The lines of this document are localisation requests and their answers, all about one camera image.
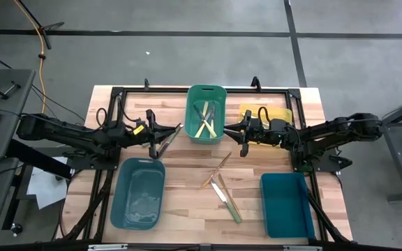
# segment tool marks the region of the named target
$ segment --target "orange cable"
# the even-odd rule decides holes
[[[40,44],[41,44],[41,53],[39,56],[44,56],[45,55],[45,45],[43,43],[43,39],[41,38],[40,31],[36,27],[34,21],[29,17],[29,14],[26,13],[26,11],[23,9],[23,7],[18,3],[17,0],[13,0],[16,5],[18,5],[18,8],[26,15],[27,19],[29,19],[30,23],[34,27],[36,33],[38,34],[38,38],[40,38]],[[40,77],[40,83],[41,83],[41,89],[43,90],[43,108],[41,109],[41,113],[45,113],[45,106],[46,106],[46,91],[45,91],[45,85],[43,83],[43,61],[44,59],[40,57],[40,70],[38,76]]]

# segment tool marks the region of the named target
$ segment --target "knife handle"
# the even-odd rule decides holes
[[[241,223],[241,218],[238,215],[238,213],[235,211],[234,206],[230,202],[226,202],[226,206],[228,206],[228,209],[230,213],[232,214],[232,217],[234,218],[236,223]]]
[[[214,129],[207,123],[206,120],[203,120],[204,124],[206,125],[207,129],[209,130],[210,134],[212,134],[212,137],[217,137]]]
[[[201,132],[204,130],[204,123],[201,124],[200,129],[196,132],[195,137],[200,137],[201,136]]]
[[[214,127],[214,118],[212,118],[212,120],[210,121],[210,126],[212,127],[212,129],[214,129],[215,130],[215,127]]]

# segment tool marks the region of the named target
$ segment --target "teal basket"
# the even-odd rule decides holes
[[[120,229],[148,230],[161,213],[165,168],[161,161],[129,158],[122,163],[112,201],[111,223]]]
[[[314,238],[304,174],[263,174],[265,230],[271,238]]]
[[[224,135],[223,128],[225,125],[225,106],[227,95],[227,91],[221,86],[195,85],[188,90],[186,103],[186,122],[184,124],[184,130],[193,143],[220,143],[221,138]],[[195,137],[196,132],[200,128],[201,119],[193,108],[193,105],[195,105],[202,112],[205,101],[209,102],[209,108],[207,111],[215,106],[214,130],[217,137],[212,139],[210,138],[210,132],[206,127],[204,127],[200,137]]]

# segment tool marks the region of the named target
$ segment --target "chopstick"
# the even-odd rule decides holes
[[[209,185],[210,180],[214,177],[216,172],[226,163],[226,161],[228,160],[228,158],[231,155],[232,155],[232,152],[229,152],[229,154],[223,159],[223,161],[221,161],[220,165],[215,169],[214,173],[211,174],[211,176],[201,185],[201,188],[205,188],[205,187],[207,187],[207,185]]]

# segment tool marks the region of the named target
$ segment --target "black floor stripe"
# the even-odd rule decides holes
[[[290,32],[264,31],[92,31],[92,30],[54,30],[47,31],[50,36],[199,36],[199,37],[250,37],[250,38],[289,38]],[[36,35],[28,29],[0,29],[0,35]],[[327,39],[402,39],[402,33],[309,33],[294,32],[297,38]]]
[[[402,39],[402,33],[296,33],[298,38]]]
[[[289,32],[259,31],[46,31],[49,36],[188,36],[188,37],[249,37],[249,38],[289,38]],[[36,35],[34,30],[0,29],[0,35]]]
[[[297,78],[299,79],[300,87],[306,87],[306,78],[304,66],[302,65],[302,57],[300,56],[299,41],[297,40],[296,27],[294,25],[294,17],[292,16],[290,0],[284,0],[286,19],[290,30],[292,53],[294,54],[294,63],[296,65]]]

